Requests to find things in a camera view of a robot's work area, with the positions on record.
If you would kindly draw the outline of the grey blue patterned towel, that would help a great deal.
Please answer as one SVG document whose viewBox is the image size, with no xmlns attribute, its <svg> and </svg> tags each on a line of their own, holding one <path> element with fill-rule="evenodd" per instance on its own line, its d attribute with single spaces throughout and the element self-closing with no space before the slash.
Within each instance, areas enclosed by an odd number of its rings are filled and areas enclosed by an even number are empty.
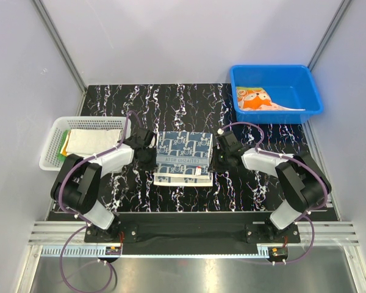
<svg viewBox="0 0 366 293">
<path fill-rule="evenodd" d="M 157 133 L 154 184 L 168 187 L 211 187 L 209 170 L 213 135 L 208 132 L 160 131 Z"/>
</svg>

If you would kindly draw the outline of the light grey towel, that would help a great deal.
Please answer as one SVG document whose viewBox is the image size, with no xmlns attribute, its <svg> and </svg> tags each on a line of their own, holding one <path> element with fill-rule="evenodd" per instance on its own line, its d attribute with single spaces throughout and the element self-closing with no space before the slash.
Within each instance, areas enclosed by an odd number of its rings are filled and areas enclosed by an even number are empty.
<svg viewBox="0 0 366 293">
<path fill-rule="evenodd" d="M 114 147 L 121 139 L 121 129 L 72 129 L 65 145 L 66 154 L 91 155 Z"/>
</svg>

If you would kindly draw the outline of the brown yellow towel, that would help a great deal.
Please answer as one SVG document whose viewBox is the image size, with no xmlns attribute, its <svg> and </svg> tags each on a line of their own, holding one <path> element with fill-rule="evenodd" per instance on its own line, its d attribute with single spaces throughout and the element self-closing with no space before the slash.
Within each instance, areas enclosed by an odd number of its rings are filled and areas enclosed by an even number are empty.
<svg viewBox="0 0 366 293">
<path fill-rule="evenodd" d="M 60 144 L 60 154 L 63 155 L 63 156 L 67 156 L 66 148 L 67 148 L 67 145 L 68 145 L 70 134 L 71 134 L 70 130 L 65 131 L 63 133 L 62 141 L 61 141 L 61 144 Z"/>
</svg>

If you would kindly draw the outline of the green microfiber towel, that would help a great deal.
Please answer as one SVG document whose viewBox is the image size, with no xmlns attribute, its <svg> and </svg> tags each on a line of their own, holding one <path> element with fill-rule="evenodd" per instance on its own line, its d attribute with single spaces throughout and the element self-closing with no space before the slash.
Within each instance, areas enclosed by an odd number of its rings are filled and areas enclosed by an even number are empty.
<svg viewBox="0 0 366 293">
<path fill-rule="evenodd" d="M 59 149 L 58 149 L 57 158 L 61 162 L 63 162 L 66 158 L 66 156 L 63 156 L 63 155 L 60 154 L 60 146 L 59 146 Z"/>
</svg>

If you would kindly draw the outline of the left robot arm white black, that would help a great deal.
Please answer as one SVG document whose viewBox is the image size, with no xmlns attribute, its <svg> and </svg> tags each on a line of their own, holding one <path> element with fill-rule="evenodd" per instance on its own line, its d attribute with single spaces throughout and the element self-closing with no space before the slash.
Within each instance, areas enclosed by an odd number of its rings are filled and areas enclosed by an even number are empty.
<svg viewBox="0 0 366 293">
<path fill-rule="evenodd" d="M 84 158 L 69 155 L 51 188 L 51 198 L 67 213 L 87 222 L 90 234 L 111 242 L 124 235 L 117 215 L 99 200 L 101 178 L 136 161 L 142 170 L 156 167 L 156 134 L 139 128 L 112 148 Z"/>
</svg>

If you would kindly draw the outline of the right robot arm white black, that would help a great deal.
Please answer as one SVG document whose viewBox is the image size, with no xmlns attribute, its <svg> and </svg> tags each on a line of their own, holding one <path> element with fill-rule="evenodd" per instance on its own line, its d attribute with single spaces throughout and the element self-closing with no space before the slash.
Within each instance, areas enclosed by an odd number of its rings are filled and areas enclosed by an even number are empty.
<svg viewBox="0 0 366 293">
<path fill-rule="evenodd" d="M 283 202 L 260 225 L 258 232 L 271 242 L 280 241 L 297 220 L 328 201 L 331 184 L 307 152 L 282 154 L 239 142 L 231 130 L 219 129 L 210 170 L 224 173 L 233 168 L 266 173 L 278 179 Z"/>
</svg>

